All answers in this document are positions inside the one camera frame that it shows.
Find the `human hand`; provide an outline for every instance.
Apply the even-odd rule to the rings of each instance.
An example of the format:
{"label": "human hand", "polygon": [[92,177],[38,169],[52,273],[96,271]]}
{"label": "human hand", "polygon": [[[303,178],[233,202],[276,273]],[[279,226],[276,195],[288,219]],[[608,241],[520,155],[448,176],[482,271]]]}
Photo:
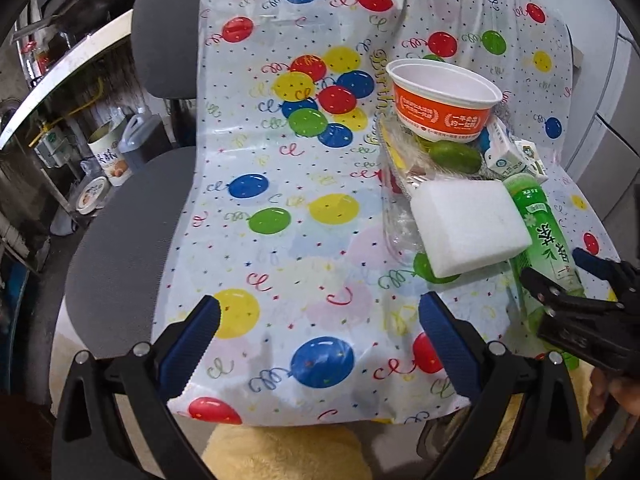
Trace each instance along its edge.
{"label": "human hand", "polygon": [[614,441],[613,445],[620,449],[636,426],[638,415],[640,415],[640,381],[626,377],[609,380],[602,370],[594,368],[591,372],[591,391],[587,403],[587,412],[591,417],[595,418],[603,412],[607,392],[627,413],[633,415],[629,417],[624,430]]}

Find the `screw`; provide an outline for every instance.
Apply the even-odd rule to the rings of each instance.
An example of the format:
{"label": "screw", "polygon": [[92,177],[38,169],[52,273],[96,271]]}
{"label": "screw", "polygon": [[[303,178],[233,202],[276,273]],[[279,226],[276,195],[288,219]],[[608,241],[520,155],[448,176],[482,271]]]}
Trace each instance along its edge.
{"label": "screw", "polygon": [[507,347],[500,341],[491,341],[488,345],[489,352],[493,355],[504,355],[507,352]]}
{"label": "screw", "polygon": [[151,350],[151,345],[146,342],[138,343],[133,347],[133,355],[136,357],[144,357]]}
{"label": "screw", "polygon": [[76,363],[83,365],[89,360],[90,354],[87,350],[81,350],[76,354]]}
{"label": "screw", "polygon": [[549,360],[555,365],[562,364],[562,356],[555,350],[553,352],[549,352]]}

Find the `blue gripper pad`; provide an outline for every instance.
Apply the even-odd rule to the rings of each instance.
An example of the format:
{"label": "blue gripper pad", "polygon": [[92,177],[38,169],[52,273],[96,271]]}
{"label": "blue gripper pad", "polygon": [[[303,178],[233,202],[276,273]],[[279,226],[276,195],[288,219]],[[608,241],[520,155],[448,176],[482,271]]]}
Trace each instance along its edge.
{"label": "blue gripper pad", "polygon": [[613,274],[611,272],[612,265],[609,260],[603,260],[597,256],[593,256],[581,248],[575,248],[571,254],[578,267],[586,270],[596,278],[606,281],[613,278]]}
{"label": "blue gripper pad", "polygon": [[220,327],[220,304],[204,296],[181,324],[181,332],[158,368],[158,394],[164,402],[180,396]]}
{"label": "blue gripper pad", "polygon": [[422,295],[418,315],[456,392],[475,403],[481,394],[480,363],[455,329],[455,318],[435,292]]}

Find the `plastic tablecloth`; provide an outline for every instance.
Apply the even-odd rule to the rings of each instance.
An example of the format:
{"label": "plastic tablecloth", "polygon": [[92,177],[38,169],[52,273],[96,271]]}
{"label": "plastic tablecloth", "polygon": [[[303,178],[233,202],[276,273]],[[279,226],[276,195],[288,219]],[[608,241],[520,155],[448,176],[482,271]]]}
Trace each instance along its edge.
{"label": "plastic tablecloth", "polygon": [[[507,263],[426,282],[385,242],[374,125],[386,63],[441,59],[504,91],[514,133],[558,152],[571,49],[542,0],[201,0],[198,158],[166,262],[154,336],[204,294],[220,330],[172,411],[265,426],[406,424],[468,403],[417,320],[437,290],[455,316],[526,354]],[[557,166],[545,189],[570,244],[615,257]],[[607,285],[581,274],[587,294]]]}

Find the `white sponge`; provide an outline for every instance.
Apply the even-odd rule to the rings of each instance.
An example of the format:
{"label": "white sponge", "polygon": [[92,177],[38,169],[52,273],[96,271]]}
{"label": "white sponge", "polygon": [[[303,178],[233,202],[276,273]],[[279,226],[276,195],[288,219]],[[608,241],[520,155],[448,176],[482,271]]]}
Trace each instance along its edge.
{"label": "white sponge", "polygon": [[496,264],[531,245],[520,213],[497,180],[423,182],[411,211],[437,278]]}

